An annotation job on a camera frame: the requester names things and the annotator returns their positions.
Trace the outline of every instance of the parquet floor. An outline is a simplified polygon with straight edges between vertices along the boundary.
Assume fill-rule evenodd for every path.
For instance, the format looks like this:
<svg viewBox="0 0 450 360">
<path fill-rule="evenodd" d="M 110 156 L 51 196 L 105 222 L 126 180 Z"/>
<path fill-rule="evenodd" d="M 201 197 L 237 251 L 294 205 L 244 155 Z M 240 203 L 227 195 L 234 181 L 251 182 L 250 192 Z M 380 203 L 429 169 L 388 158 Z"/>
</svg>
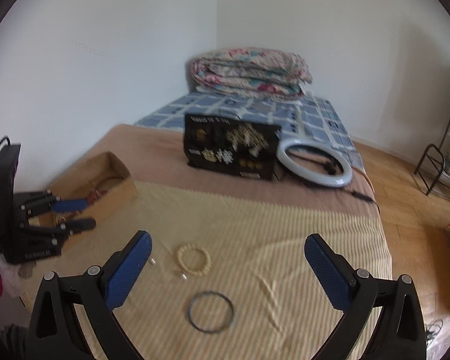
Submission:
<svg viewBox="0 0 450 360">
<path fill-rule="evenodd" d="M 428 350 L 439 359 L 450 345 L 450 202 L 426 197 L 414 165 L 380 150 L 356 143 L 375 188 L 393 274 L 412 276 L 425 323 L 442 319 L 444 327 Z"/>
</svg>

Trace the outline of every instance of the black rubber band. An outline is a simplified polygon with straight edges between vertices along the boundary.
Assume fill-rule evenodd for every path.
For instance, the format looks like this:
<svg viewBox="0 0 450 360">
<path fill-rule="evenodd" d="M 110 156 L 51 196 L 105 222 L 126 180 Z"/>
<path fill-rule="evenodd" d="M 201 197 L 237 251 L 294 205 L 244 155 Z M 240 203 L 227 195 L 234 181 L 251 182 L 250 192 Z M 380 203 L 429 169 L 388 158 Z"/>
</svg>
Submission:
<svg viewBox="0 0 450 360">
<path fill-rule="evenodd" d="M 193 305 L 195 304 L 195 302 L 204 297 L 204 296 L 209 296 L 209 295 L 215 295 L 215 296 L 219 296 L 221 297 L 223 300 L 225 300 L 225 302 L 228 303 L 228 305 L 230 306 L 230 310 L 232 312 L 232 316 L 230 318 L 230 320 L 228 322 L 225 323 L 225 325 L 219 327 L 216 330 L 206 330 L 206 329 L 202 329 L 201 327 L 199 327 L 195 322 L 193 322 L 192 320 L 192 309 L 193 309 Z M 217 334 L 217 333 L 222 333 L 224 330 L 228 329 L 231 324 L 233 323 L 234 319 L 235 319 L 235 308 L 233 306 L 232 301 L 227 298 L 224 294 L 222 294 L 221 292 L 217 292 L 217 291 L 204 291 L 204 292 L 200 292 L 199 294 L 195 295 L 193 297 L 193 299 L 191 300 L 190 304 L 188 305 L 188 310 L 187 310 L 187 317 L 188 317 L 188 321 L 190 322 L 190 325 L 192 325 L 195 329 L 197 329 L 199 332 L 205 333 L 205 334 Z"/>
</svg>

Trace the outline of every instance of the white ring light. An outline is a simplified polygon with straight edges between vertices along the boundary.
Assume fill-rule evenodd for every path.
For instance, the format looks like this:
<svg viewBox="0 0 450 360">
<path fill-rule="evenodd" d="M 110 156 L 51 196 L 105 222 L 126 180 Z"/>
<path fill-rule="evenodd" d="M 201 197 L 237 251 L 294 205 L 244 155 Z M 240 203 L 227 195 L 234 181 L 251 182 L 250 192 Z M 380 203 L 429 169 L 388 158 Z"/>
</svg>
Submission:
<svg viewBox="0 0 450 360">
<path fill-rule="evenodd" d="M 324 175 L 321 173 L 313 172 L 303 166 L 297 164 L 287 155 L 287 150 L 292 146 L 309 146 L 322 150 L 323 152 L 331 155 L 343 169 L 341 175 Z M 352 167 L 348 161 L 336 150 L 330 146 L 324 145 L 320 142 L 305 138 L 288 138 L 282 140 L 278 146 L 277 159 L 280 163 L 286 167 L 289 171 L 297 176 L 309 180 L 315 184 L 323 185 L 332 188 L 342 188 L 352 182 L 353 172 Z"/>
</svg>

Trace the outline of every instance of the blue checkered mattress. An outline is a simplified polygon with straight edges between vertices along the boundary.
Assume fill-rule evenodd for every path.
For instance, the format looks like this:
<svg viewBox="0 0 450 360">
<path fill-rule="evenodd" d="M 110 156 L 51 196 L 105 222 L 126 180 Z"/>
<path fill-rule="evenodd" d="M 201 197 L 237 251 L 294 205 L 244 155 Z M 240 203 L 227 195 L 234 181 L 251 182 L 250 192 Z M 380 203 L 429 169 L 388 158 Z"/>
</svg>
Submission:
<svg viewBox="0 0 450 360">
<path fill-rule="evenodd" d="M 193 92 L 143 117 L 135 125 L 183 131 L 185 114 L 239 117 L 277 124 L 282 126 L 282 138 L 305 137 L 329 144 L 353 167 L 363 170 L 362 158 L 337 112 L 328 100 L 320 97 L 307 95 L 293 102 L 277 102 Z"/>
</svg>

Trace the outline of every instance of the black box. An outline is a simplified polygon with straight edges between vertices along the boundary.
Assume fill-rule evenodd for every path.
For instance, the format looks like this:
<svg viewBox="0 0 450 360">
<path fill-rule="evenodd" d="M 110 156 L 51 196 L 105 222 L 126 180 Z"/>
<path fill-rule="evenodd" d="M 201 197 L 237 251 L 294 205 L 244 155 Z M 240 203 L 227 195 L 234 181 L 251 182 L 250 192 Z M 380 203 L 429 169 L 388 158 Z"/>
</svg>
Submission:
<svg viewBox="0 0 450 360">
<path fill-rule="evenodd" d="M 192 167 L 271 180 L 281 126 L 214 115 L 185 115 L 183 149 Z"/>
</svg>

